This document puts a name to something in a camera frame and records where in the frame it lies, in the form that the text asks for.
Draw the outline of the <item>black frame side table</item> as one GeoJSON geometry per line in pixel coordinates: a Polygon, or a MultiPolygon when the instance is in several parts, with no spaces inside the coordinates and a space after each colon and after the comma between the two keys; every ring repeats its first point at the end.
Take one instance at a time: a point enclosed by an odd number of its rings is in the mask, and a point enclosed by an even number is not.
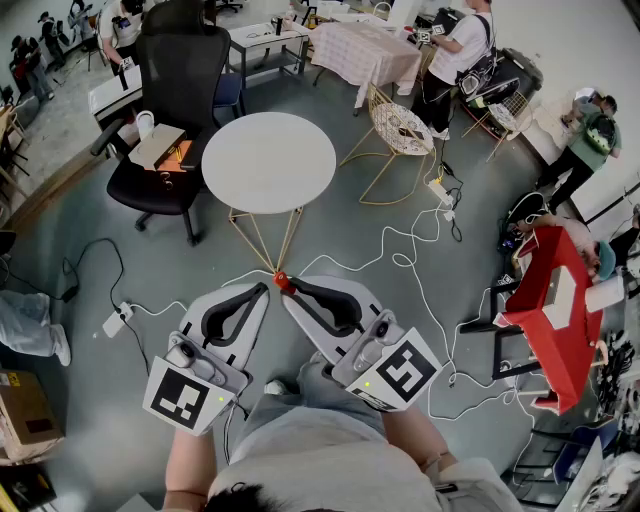
{"type": "Polygon", "coordinates": [[[472,333],[493,333],[494,334],[494,348],[493,348],[493,367],[492,367],[492,380],[498,381],[504,378],[516,377],[528,372],[541,370],[542,366],[539,362],[529,362],[520,367],[506,367],[507,361],[503,359],[502,345],[503,341],[507,338],[513,338],[517,336],[523,336],[524,331],[518,325],[498,327],[493,323],[495,317],[500,313],[498,306],[498,299],[507,292],[515,292],[519,287],[520,282],[514,281],[507,284],[499,284],[492,286],[488,289],[489,293],[489,320],[483,320],[480,317],[476,320],[470,320],[463,322],[457,329],[459,334],[472,334],[472,333]]]}

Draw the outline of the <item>orange packet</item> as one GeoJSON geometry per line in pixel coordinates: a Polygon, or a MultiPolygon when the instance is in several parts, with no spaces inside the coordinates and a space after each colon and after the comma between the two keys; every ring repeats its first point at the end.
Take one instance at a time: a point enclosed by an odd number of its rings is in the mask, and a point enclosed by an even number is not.
{"type": "Polygon", "coordinates": [[[158,165],[157,170],[160,172],[183,172],[182,161],[191,145],[191,140],[183,140],[171,148],[167,157],[158,165]]]}

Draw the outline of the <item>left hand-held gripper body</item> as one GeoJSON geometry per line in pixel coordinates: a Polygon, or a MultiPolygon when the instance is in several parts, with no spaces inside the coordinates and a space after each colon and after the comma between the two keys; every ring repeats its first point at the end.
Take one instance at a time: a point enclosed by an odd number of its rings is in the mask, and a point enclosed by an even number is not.
{"type": "Polygon", "coordinates": [[[179,331],[153,361],[143,409],[195,436],[209,431],[251,383],[251,377],[198,346],[179,331]]]}

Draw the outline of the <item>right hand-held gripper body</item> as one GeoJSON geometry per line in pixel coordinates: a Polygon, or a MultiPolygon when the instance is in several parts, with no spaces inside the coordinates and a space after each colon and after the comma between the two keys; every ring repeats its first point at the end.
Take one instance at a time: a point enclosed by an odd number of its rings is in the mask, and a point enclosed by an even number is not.
{"type": "Polygon", "coordinates": [[[442,370],[416,328],[403,329],[382,311],[330,370],[346,392],[380,412],[407,410],[442,370]]]}

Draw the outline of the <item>white low desk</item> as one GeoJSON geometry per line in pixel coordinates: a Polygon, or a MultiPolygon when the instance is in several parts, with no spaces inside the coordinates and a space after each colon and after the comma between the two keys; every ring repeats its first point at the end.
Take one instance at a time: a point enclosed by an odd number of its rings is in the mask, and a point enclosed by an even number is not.
{"type": "Polygon", "coordinates": [[[124,79],[113,77],[88,94],[89,110],[96,122],[120,111],[142,98],[142,80],[139,66],[124,71],[124,79]]]}

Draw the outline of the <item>white power strip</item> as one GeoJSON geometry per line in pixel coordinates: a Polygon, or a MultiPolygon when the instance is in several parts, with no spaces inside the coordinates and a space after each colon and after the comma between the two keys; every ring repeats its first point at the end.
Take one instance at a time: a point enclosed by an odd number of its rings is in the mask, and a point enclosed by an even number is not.
{"type": "Polygon", "coordinates": [[[447,206],[453,205],[453,198],[450,193],[443,187],[441,181],[438,179],[431,180],[428,183],[428,188],[439,198],[439,200],[447,206]]]}
{"type": "Polygon", "coordinates": [[[133,309],[128,302],[122,302],[116,307],[116,310],[103,323],[103,331],[105,335],[113,339],[116,335],[127,326],[133,317],[133,309]]]}

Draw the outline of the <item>table with red cloth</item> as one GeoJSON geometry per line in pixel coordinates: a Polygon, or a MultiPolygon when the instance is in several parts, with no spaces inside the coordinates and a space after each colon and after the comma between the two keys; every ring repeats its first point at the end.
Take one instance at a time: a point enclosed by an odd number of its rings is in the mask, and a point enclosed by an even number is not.
{"type": "Polygon", "coordinates": [[[581,399],[600,335],[602,313],[589,312],[585,293],[592,286],[582,257],[562,227],[534,230],[532,260],[514,294],[506,300],[506,311],[495,316],[499,326],[522,328],[550,391],[533,402],[537,408],[562,415],[581,399]],[[568,325],[557,329],[543,312],[552,271],[564,267],[575,282],[571,299],[561,305],[569,311],[568,325]]]}

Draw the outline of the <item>black office chair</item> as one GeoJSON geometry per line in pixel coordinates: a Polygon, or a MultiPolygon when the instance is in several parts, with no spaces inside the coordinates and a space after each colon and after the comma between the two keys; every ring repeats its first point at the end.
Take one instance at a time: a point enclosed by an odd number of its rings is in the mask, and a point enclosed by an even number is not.
{"type": "Polygon", "coordinates": [[[107,192],[140,212],[137,230],[145,230],[153,215],[180,216],[192,246],[200,237],[192,229],[189,209],[204,184],[202,155],[218,130],[214,96],[231,44],[226,29],[207,22],[207,13],[214,10],[215,0],[166,0],[146,14],[136,42],[143,107],[153,113],[156,125],[184,129],[184,140],[192,141],[183,172],[152,171],[132,163],[133,147],[118,133],[121,119],[113,120],[90,149],[99,156],[113,147],[119,156],[107,192]]]}

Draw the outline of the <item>black suitcase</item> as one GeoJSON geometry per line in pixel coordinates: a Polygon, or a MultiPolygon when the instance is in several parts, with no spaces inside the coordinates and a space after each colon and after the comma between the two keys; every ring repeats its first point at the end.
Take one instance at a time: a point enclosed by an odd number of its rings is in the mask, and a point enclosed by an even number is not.
{"type": "Polygon", "coordinates": [[[541,90],[544,76],[537,65],[528,57],[513,48],[503,48],[498,51],[497,76],[500,80],[517,78],[518,92],[527,100],[541,90]]]}

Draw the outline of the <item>person's grey shirt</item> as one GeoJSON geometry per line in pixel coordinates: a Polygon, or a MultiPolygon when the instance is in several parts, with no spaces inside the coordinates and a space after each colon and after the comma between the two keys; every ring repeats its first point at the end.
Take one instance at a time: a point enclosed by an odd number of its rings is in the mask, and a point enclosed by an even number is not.
{"type": "Polygon", "coordinates": [[[523,512],[486,459],[421,467],[365,423],[307,407],[247,435],[209,495],[252,487],[279,512],[523,512]]]}

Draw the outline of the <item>brown cardboard box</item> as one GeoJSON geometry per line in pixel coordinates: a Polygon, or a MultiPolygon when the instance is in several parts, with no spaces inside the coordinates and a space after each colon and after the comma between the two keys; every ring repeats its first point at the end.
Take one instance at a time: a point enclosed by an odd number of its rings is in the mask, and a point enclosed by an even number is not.
{"type": "Polygon", "coordinates": [[[0,369],[0,465],[41,460],[63,440],[38,378],[0,369]]]}

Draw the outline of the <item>blue seat chair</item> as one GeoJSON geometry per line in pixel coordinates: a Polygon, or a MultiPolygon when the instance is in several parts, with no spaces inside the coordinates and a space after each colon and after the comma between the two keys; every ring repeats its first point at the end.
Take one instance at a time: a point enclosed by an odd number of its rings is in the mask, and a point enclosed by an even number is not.
{"type": "Polygon", "coordinates": [[[242,76],[239,73],[224,73],[220,76],[214,96],[213,108],[231,108],[235,118],[246,114],[242,76]]]}

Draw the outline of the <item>flat cardboard box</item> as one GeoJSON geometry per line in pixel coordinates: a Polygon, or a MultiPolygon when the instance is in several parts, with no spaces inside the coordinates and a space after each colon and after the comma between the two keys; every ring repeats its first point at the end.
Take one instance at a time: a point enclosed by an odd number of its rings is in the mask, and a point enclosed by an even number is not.
{"type": "Polygon", "coordinates": [[[147,170],[157,171],[169,156],[170,150],[186,137],[186,131],[166,124],[158,124],[129,153],[129,160],[147,170]]]}

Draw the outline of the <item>person's right forearm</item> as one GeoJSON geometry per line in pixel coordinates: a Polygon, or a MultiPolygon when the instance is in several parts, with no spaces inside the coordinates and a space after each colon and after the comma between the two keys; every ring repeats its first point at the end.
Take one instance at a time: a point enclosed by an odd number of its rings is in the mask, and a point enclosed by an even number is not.
{"type": "Polygon", "coordinates": [[[442,434],[418,406],[383,413],[382,421],[387,441],[405,452],[421,470],[435,466],[441,472],[458,462],[442,434]]]}

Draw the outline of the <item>white box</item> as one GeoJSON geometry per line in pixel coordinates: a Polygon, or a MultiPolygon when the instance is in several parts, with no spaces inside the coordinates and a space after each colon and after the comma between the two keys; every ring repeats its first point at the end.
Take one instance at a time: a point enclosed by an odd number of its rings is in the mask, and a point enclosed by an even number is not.
{"type": "Polygon", "coordinates": [[[568,267],[552,270],[542,312],[554,330],[569,326],[575,290],[576,282],[568,267]]]}

